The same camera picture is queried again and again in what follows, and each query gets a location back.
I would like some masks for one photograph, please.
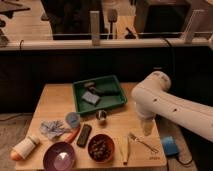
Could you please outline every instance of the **green tray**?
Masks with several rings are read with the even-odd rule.
[[[82,100],[82,96],[86,89],[84,84],[86,82],[94,81],[97,89],[102,90],[116,90],[120,93],[113,96],[102,96],[99,103],[94,106]],[[73,83],[73,94],[75,100],[76,112],[80,116],[84,116],[89,113],[94,113],[100,109],[113,109],[124,105],[127,102],[127,98],[121,88],[119,81],[115,75],[109,75],[104,77],[93,78],[89,80],[83,80]]]

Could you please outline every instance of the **white bottle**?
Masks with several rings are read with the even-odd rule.
[[[40,140],[35,135],[27,136],[19,144],[13,147],[10,153],[10,158],[15,161],[26,159],[39,143]]]

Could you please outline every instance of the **bowl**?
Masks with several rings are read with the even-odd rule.
[[[88,153],[91,159],[98,163],[106,163],[113,158],[115,144],[108,135],[97,134],[88,144]]]
[[[43,158],[45,171],[70,171],[76,161],[74,148],[66,142],[50,146]]]

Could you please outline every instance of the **rag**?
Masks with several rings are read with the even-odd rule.
[[[49,140],[53,140],[56,137],[61,136],[64,133],[68,133],[71,130],[69,128],[62,128],[62,121],[43,121],[40,125],[40,131],[44,134]]]

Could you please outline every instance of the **bowl of nuts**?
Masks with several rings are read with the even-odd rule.
[[[112,159],[115,144],[108,135],[98,134],[92,137],[88,144],[89,156],[98,163],[106,163]]]

